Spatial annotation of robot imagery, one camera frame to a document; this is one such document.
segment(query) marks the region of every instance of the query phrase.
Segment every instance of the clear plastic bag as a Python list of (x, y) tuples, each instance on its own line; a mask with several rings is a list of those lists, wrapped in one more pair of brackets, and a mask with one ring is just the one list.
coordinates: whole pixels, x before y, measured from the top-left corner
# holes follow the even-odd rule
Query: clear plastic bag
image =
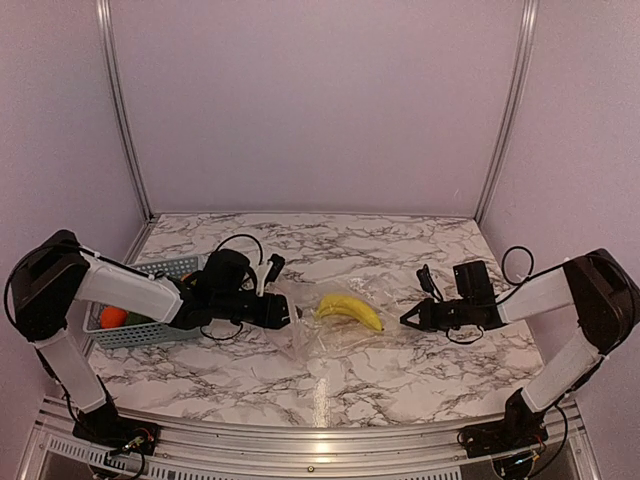
[[(269, 340), (293, 360), (338, 358), (364, 348), (402, 348), (408, 332), (399, 317), (413, 305), (413, 295), (400, 292), (382, 277), (343, 278), (319, 284), (279, 281), (274, 290), (295, 305), (295, 318), (279, 331), (266, 331)], [(377, 332), (358, 320), (342, 315), (318, 318), (318, 305), (328, 294), (349, 295), (366, 302), (379, 316), (384, 330)]]

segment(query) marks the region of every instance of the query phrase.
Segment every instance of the white marble tabletop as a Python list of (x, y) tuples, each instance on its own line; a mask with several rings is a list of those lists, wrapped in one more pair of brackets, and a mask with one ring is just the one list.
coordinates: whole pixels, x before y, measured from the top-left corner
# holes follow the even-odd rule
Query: white marble tabletop
[[(96, 346), (91, 365), (118, 406), (256, 425), (413, 424), (500, 412), (513, 390), (542, 368), (525, 322), (486, 332), (470, 346), (398, 324), (397, 317), (424, 298), (415, 277), (424, 263), (448, 298), (456, 294), (452, 267), (465, 261), (485, 260), (500, 284), (495, 259), (473, 220), (163, 215), (139, 261), (208, 253), (234, 233), (255, 235), (267, 256), (275, 252), (287, 260), (275, 288), (294, 298), (331, 281), (372, 299), (385, 324), (383, 336), (372, 337), (352, 322), (324, 326), (324, 354), (317, 338), (295, 337), (300, 330), (294, 325), (278, 332), (248, 326), (231, 342)], [(255, 253), (242, 240), (229, 247)], [(214, 321), (211, 328), (222, 336), (234, 327)]]

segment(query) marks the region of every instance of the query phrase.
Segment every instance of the green object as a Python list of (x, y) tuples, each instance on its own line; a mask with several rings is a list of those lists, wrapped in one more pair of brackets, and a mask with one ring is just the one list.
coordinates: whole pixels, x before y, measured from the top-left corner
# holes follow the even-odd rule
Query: green object
[(140, 315), (139, 313), (129, 312), (129, 315), (127, 315), (127, 321), (124, 322), (124, 326), (130, 327), (132, 325), (143, 325), (145, 323), (151, 322), (153, 322), (153, 320), (151, 320), (149, 317), (145, 317), (144, 315)]

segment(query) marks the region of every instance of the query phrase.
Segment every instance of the metal bar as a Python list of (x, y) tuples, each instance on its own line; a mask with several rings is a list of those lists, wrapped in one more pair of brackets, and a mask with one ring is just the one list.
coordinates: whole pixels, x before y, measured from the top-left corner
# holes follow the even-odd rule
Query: metal bar
[(115, 109), (118, 130), (120, 132), (120, 140), (124, 148), (127, 167), (129, 175), (131, 176), (131, 182), (133, 183), (140, 213), (145, 222), (149, 222), (154, 218), (154, 215), (151, 210), (151, 204), (144, 186), (144, 181), (142, 180), (142, 172), (140, 170), (140, 164), (138, 162), (138, 156), (133, 143), (131, 128), (124, 104), (115, 38), (113, 36), (113, 25), (111, 23), (111, 2), (110, 0), (97, 0), (96, 6), (107, 73), (109, 75), (109, 85), (111, 87), (111, 98)]
[[(582, 412), (580, 405), (576, 402), (576, 410), (578, 415), (582, 418)], [(601, 480), (600, 469), (596, 462), (596, 456), (587, 435), (587, 430), (578, 437), (572, 437), (569, 439), (569, 445), (571, 446), (571, 453), (573, 455), (573, 461), (578, 469), (578, 475), (580, 479), (585, 480)]]
[[(584, 424), (575, 403), (564, 402), (563, 406), (569, 421), (569, 438), (585, 436)], [(470, 422), (502, 417), (496, 414), (422, 425), (324, 429), (203, 422), (124, 408), (120, 413), (144, 418), (162, 427), (156, 453), (147, 459), (150, 469), (224, 472), (224, 475), (215, 477), (228, 475), (238, 480), (263, 476), (397, 480), (415, 478), (418, 472), (485, 462), (488, 457), (466, 457), (456, 441), (457, 432)], [(564, 433), (561, 415), (555, 410), (550, 411), (545, 422), (550, 435), (548, 443), (558, 444)], [(70, 436), (73, 422), (61, 400), (47, 397), (36, 424), (37, 428), (45, 429), (58, 438), (73, 439)], [(577, 461), (583, 463), (579, 470), (584, 476), (580, 478), (597, 478), (593, 476), (593, 465), (584, 461), (589, 458), (588, 443), (581, 441), (575, 444), (587, 454), (580, 457), (577, 451), (574, 452)], [(507, 457), (513, 453), (500, 456)], [(150, 477), (165, 478), (160, 474), (157, 477), (150, 474)]]
[(509, 95), (505, 105), (498, 138), (489, 164), (489, 170), (485, 177), (482, 192), (476, 207), (474, 218), (478, 224), (485, 219), (489, 204), (498, 183), (500, 171), (504, 165), (509, 147), (509, 141), (513, 132), (513, 124), (518, 113), (518, 107), (522, 101), (524, 85), (531, 61), (531, 50), (533, 48), (533, 37), (535, 33), (536, 18), (538, 15), (538, 0), (525, 0), (522, 10), (522, 22), (520, 25), (520, 35), (516, 47), (516, 59), (509, 87)]
[(34, 478), (33, 475), (29, 475), (29, 471), (33, 469), (36, 469), (38, 471), (40, 470), (45, 454), (43, 442), (44, 437), (45, 435), (40, 431), (39, 428), (34, 427), (31, 430), (29, 439), (27, 440), (27, 446), (25, 447), (24, 453), (22, 454), (20, 466), (18, 467), (18, 475), (16, 476), (16, 480), (29, 480), (31, 478)]
[(145, 224), (142, 226), (142, 228), (138, 232), (138, 235), (136, 235), (135, 240), (131, 244), (131, 247), (129, 247), (129, 251), (124, 256), (124, 263), (126, 265), (135, 263), (137, 261), (138, 255), (140, 255), (144, 244), (147, 243), (149, 235), (151, 235), (153, 227), (155, 227), (156, 223), (158, 223), (158, 221), (156, 218), (154, 218), (149, 222), (145, 222)]
[[(310, 215), (385, 215), (390, 217), (425, 217), (425, 218), (447, 218), (447, 219), (459, 219), (459, 220), (475, 220), (472, 214), (437, 214), (437, 213), (416, 213), (416, 212), (366, 212), (366, 211), (337, 211), (337, 210), (234, 210), (233, 215), (236, 214), (272, 214), (272, 215), (296, 215), (296, 214), (310, 214)], [(162, 210), (160, 212), (154, 212), (156, 218), (162, 215), (224, 215), (230, 214), (229, 210)]]

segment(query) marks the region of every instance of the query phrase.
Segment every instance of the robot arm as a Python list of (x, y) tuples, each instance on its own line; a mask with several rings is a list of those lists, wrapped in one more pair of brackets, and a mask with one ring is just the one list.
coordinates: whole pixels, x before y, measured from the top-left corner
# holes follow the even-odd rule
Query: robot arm
[[(434, 287), (425, 268), (418, 271), (418, 277), (430, 291)], [(469, 457), (546, 440), (546, 411), (588, 381), (605, 356), (640, 322), (638, 287), (603, 249), (530, 277), (498, 298), (493, 295), (484, 262), (458, 265), (454, 272), (461, 299), (425, 299), (403, 315), (401, 323), (425, 331), (446, 331), (461, 325), (490, 330), (571, 305), (578, 314), (578, 328), (571, 340), (525, 388), (507, 400), (503, 420), (461, 430), (459, 438)]]
[[(203, 270), (186, 282), (147, 275), (82, 247), (75, 235), (61, 230), (14, 268), (5, 287), (13, 294), (15, 328), (36, 348), (43, 365), (62, 384), (80, 409), (74, 435), (123, 447), (139, 431), (157, 426), (120, 417), (107, 390), (95, 375), (67, 329), (66, 315), (75, 300), (116, 306), (179, 329), (208, 325), (213, 318), (246, 321), (264, 328), (289, 323), (286, 298), (264, 292), (276, 279), (284, 259), (272, 255), (254, 271), (233, 250), (210, 255)], [(243, 290), (246, 275), (254, 289)], [(151, 453), (153, 445), (147, 442)]]

